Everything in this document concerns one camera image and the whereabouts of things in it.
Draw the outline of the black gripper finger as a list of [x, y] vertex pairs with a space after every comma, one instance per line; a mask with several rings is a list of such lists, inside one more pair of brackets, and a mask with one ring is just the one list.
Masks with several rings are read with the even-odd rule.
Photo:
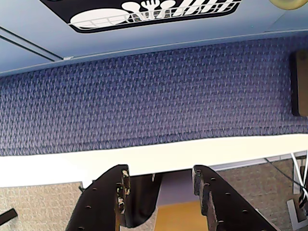
[[128, 165], [104, 172], [81, 194], [68, 222], [69, 231], [118, 231], [130, 194]]
[[210, 231], [276, 231], [216, 171], [203, 165], [192, 169], [193, 192], [200, 200], [201, 214], [207, 218]]

